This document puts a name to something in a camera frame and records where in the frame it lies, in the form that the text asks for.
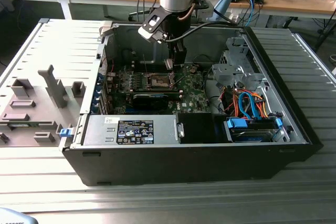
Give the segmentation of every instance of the slotted metal table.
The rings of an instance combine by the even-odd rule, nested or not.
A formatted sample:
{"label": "slotted metal table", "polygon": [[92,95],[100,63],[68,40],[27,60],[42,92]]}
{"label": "slotted metal table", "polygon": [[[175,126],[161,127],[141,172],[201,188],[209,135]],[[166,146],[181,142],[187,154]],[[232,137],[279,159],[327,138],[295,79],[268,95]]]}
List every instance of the slotted metal table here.
{"label": "slotted metal table", "polygon": [[[39,43],[49,47],[46,42],[56,38],[61,41],[58,47],[68,41],[69,47],[79,51],[96,48],[97,44],[91,42],[99,36],[99,23],[50,20],[47,24],[34,29],[2,75],[1,85],[27,63],[22,60]],[[62,39],[57,31],[66,27],[72,33]],[[300,36],[280,29],[254,32],[321,138],[324,148],[316,155],[288,165],[269,180],[88,187],[58,147],[6,147],[0,148],[0,207],[27,213],[39,223],[48,224],[335,223],[336,81]],[[93,39],[77,40],[75,33]],[[91,56],[80,57],[88,63],[67,66],[90,71]],[[71,78],[60,77],[64,82]],[[85,74],[77,78],[85,81]]]}

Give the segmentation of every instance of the blue latch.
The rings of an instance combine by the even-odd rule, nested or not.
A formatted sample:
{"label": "blue latch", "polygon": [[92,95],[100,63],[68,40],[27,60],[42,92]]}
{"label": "blue latch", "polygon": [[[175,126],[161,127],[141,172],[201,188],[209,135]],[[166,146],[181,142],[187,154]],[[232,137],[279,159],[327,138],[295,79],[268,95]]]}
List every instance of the blue latch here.
{"label": "blue latch", "polygon": [[247,128],[247,122],[242,118],[230,118],[227,121],[227,126],[230,128]]}
{"label": "blue latch", "polygon": [[280,118],[276,118],[275,122],[277,123],[279,128],[283,125],[282,120]]}
{"label": "blue latch", "polygon": [[75,128],[64,128],[59,132],[60,137],[73,137],[75,134]]}

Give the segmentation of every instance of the side panel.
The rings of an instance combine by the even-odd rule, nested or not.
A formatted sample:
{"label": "side panel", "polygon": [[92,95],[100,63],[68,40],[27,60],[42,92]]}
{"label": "side panel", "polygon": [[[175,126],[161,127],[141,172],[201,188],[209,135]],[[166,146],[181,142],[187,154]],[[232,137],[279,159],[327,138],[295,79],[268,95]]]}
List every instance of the side panel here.
{"label": "side panel", "polygon": [[312,145],[122,148],[63,151],[88,186],[196,183],[271,178],[304,161]]}

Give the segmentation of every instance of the white cable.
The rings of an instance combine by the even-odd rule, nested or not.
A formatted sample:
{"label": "white cable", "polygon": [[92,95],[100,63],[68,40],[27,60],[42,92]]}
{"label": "white cable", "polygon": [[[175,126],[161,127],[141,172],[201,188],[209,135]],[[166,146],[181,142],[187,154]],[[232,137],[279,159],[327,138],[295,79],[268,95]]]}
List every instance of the white cable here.
{"label": "white cable", "polygon": [[336,58],[335,57],[336,57],[336,55],[329,56],[330,61],[336,62]]}

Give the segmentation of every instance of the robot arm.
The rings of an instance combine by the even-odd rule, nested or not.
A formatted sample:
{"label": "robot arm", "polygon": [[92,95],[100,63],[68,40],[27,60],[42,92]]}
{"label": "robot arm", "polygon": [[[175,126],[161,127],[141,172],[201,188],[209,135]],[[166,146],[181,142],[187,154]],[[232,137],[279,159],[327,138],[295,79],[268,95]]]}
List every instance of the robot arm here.
{"label": "robot arm", "polygon": [[[148,41],[162,42],[181,36],[190,29],[191,13],[196,3],[193,0],[160,0],[160,7],[155,9],[139,28],[139,34]],[[184,63],[186,48],[183,40],[168,43],[168,69]]]}

